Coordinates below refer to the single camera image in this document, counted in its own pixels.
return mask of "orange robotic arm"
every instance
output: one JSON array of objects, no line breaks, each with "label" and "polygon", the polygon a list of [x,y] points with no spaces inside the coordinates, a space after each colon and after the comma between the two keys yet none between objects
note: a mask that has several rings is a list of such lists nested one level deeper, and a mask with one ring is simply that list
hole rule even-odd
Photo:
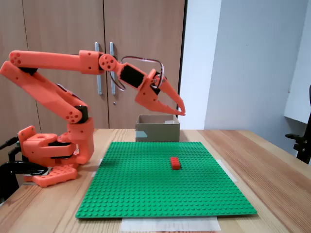
[{"label": "orange robotic arm", "polygon": [[[154,69],[146,74],[129,63],[119,63],[113,56],[96,51],[81,50],[79,55],[13,51],[9,55],[9,61],[5,62],[0,69],[0,73],[68,122],[68,131],[59,137],[52,133],[36,133],[34,126],[18,133],[23,155],[29,162],[35,164],[52,167],[71,165],[73,168],[77,164],[85,164],[94,152],[92,136],[94,123],[93,119],[88,117],[88,105],[61,85],[54,84],[43,77],[37,72],[38,68],[73,70],[84,74],[114,71],[120,81],[138,90],[135,99],[137,103],[152,111],[185,114],[182,99],[165,77],[159,86],[160,78]],[[160,91],[168,94],[181,111],[158,101],[157,95]],[[67,178],[54,175],[54,180],[49,182],[32,181],[47,186],[73,179],[76,170],[72,174],[73,176]]]}]

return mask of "door handle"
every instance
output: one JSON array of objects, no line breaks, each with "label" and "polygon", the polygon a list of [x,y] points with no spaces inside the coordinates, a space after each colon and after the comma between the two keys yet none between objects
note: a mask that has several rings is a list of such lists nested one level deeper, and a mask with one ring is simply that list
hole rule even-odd
[{"label": "door handle", "polygon": [[[99,52],[99,43],[95,42],[95,51]],[[99,95],[102,95],[102,77],[101,75],[97,75],[97,92]]]},{"label": "door handle", "polygon": [[[110,47],[110,55],[112,55],[112,56],[115,56],[115,52],[114,52],[114,44],[113,44],[113,42],[110,42],[109,43],[109,47]],[[111,72],[111,78],[113,79],[113,80],[115,80],[115,72]],[[114,84],[114,82],[113,81],[111,81],[111,94],[112,95],[115,95],[116,94],[116,85]]]}]

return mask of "cabinet door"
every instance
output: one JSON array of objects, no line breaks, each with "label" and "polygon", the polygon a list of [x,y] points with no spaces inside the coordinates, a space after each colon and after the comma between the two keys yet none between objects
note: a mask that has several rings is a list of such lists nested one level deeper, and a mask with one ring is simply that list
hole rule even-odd
[{"label": "cabinet door", "polygon": [[[104,52],[102,0],[27,0],[23,5],[29,50],[78,54],[79,50],[95,50],[95,42],[99,42]],[[96,128],[109,127],[105,74],[102,75],[103,94],[99,95],[96,75],[60,70],[39,72],[88,104]],[[66,122],[39,103],[38,113],[43,133],[66,131]]]},{"label": "cabinet door", "polygon": [[[8,61],[9,53],[13,50],[27,50],[22,2],[0,1],[0,66],[4,61]],[[30,125],[34,125],[40,132],[35,100],[2,75],[0,106],[0,144]],[[14,146],[11,146],[0,150],[0,165],[9,161],[8,151],[13,148]],[[21,153],[16,159],[21,160]],[[23,176],[17,175],[17,180],[23,183]]]},{"label": "cabinet door", "polygon": [[[120,60],[132,55],[160,60],[164,74],[178,90],[179,66],[183,31],[184,0],[104,0],[106,50],[115,44],[115,56]],[[126,60],[144,72],[159,65]],[[108,74],[110,128],[134,128],[139,114],[157,114],[135,102],[137,91],[126,85],[121,92],[111,93]],[[163,94],[159,100],[176,108],[176,103]]]}]

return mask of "white tape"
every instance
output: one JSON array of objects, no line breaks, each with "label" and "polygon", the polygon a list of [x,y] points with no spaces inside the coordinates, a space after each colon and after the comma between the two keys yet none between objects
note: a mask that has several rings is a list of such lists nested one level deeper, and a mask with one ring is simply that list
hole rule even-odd
[{"label": "white tape", "polygon": [[220,159],[216,159],[216,161],[222,167],[222,169],[225,171],[225,173],[227,173],[228,177],[230,177],[230,179],[233,182],[238,182],[238,180],[234,177],[234,175],[232,175],[232,173],[228,170],[228,168],[225,167],[225,165],[222,163],[222,161]]},{"label": "white tape", "polygon": [[144,131],[136,131],[136,137],[147,137]]},{"label": "white tape", "polygon": [[173,120],[166,120],[164,124],[173,125],[175,122]]},{"label": "white tape", "polygon": [[94,177],[94,176],[96,175],[96,172],[97,172],[97,170],[98,170],[98,168],[99,168],[100,164],[102,163],[102,160],[103,160],[103,159],[100,159],[100,161],[99,161],[99,164],[98,164],[98,166],[97,166],[96,171],[93,171],[93,173],[92,173],[92,177]]},{"label": "white tape", "polygon": [[121,232],[220,231],[217,217],[123,218]]}]

